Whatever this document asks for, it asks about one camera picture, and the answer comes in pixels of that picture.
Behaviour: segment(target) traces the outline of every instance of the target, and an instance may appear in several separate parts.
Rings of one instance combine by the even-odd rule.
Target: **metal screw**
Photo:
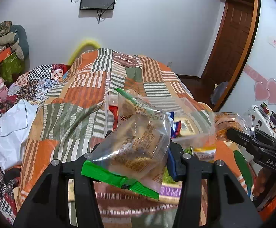
[[[189,154],[189,153],[184,153],[182,156],[183,156],[185,159],[190,159],[190,158],[192,157],[192,155]]]
[[[54,159],[53,161],[51,161],[51,164],[53,166],[57,166],[60,163],[60,161],[58,159]]]
[[[224,165],[225,165],[225,162],[222,161],[221,159],[219,159],[219,160],[216,161],[216,164],[217,164],[218,166],[224,166]]]
[[[91,153],[84,154],[84,158],[89,159],[91,157]]]

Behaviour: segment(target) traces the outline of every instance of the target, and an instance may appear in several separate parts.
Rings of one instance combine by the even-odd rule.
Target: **red snack package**
[[[118,107],[117,107],[117,106],[110,105],[110,106],[109,106],[109,110],[110,110],[111,113],[113,113],[113,115],[114,115],[114,123],[113,123],[113,130],[114,130],[114,129],[117,128],[117,126],[118,126]]]

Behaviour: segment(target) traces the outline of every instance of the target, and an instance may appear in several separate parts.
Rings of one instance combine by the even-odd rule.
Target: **wooden floor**
[[[214,90],[213,84],[202,81],[201,79],[190,77],[180,77],[180,80],[189,89],[189,91],[193,95],[193,98],[197,102],[206,103],[208,106],[210,106],[210,108],[214,108],[214,105],[210,102],[210,95],[213,93]]]

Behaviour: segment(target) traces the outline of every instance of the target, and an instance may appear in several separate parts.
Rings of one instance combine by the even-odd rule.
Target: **baseboard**
[[[200,80],[198,76],[192,76],[192,75],[184,75],[184,74],[177,74],[178,78],[180,79],[193,79],[193,80]]]

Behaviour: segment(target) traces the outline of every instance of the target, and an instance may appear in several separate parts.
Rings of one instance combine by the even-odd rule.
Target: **door frame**
[[[221,109],[221,107],[224,105],[224,103],[226,102],[227,98],[229,97],[229,95],[231,94],[239,76],[241,75],[241,72],[247,62],[247,59],[249,57],[250,51],[252,49],[252,45],[255,39],[255,35],[256,35],[256,30],[258,27],[258,23],[259,23],[259,13],[260,13],[260,6],[261,6],[261,0],[254,0],[254,6],[253,6],[253,14],[252,14],[252,21],[251,21],[251,26],[250,26],[250,30],[248,33],[248,38],[246,41],[246,44],[244,46],[243,49],[243,53],[239,59],[239,62],[237,64],[237,67],[229,81],[229,84],[227,85],[224,93],[222,94],[222,96],[220,97],[220,99],[218,100],[217,104],[215,105],[215,107],[213,108],[213,111],[219,111]],[[212,59],[214,52],[216,50],[216,47],[218,45],[218,41],[219,38],[221,36],[221,31],[222,31],[222,27],[224,25],[225,22],[225,18],[226,18],[226,13],[227,13],[227,9],[228,9],[228,5],[227,2],[225,3],[225,8],[224,8],[224,13],[223,13],[223,17],[220,23],[220,28],[218,30],[218,34],[215,40],[215,43],[213,45],[213,49],[211,51],[210,57],[208,59],[208,62]],[[201,79],[203,77],[205,77],[207,69],[208,69],[208,63],[202,73]]]
[[[246,62],[248,60],[248,57],[251,52],[252,45],[253,45],[253,42],[255,39],[257,27],[259,24],[260,9],[261,9],[261,0],[254,0],[251,27],[249,30],[249,34],[248,34],[248,38],[247,38],[245,47],[243,49],[243,53],[239,59],[239,62],[238,62],[237,67],[231,77],[231,80],[229,81],[229,84],[227,85],[227,88],[225,89],[223,95],[218,100],[218,103],[215,105],[213,111],[219,111],[221,109],[221,107],[224,105],[224,103],[227,101],[227,98],[231,94],[237,80],[239,79],[239,76],[241,75],[241,72],[243,71],[243,68],[246,65]]]

